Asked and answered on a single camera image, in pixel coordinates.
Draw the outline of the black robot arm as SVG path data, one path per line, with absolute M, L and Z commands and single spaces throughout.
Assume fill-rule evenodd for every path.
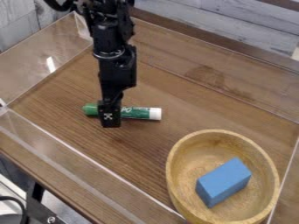
M 119 128 L 124 91 L 136 86 L 136 47 L 130 44 L 135 35 L 130 8 L 135 6 L 135 0 L 43 1 L 54 10 L 74 9 L 84 17 L 99 64 L 98 117 L 103 128 Z

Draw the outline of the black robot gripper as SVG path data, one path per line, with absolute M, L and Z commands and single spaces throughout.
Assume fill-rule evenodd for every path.
M 123 91 L 136 86 L 136 47 L 122 45 L 107 52 L 94 45 L 99 63 L 99 82 L 103 101 L 98 102 L 98 117 L 104 128 L 119 128 L 122 123 L 120 101 Z

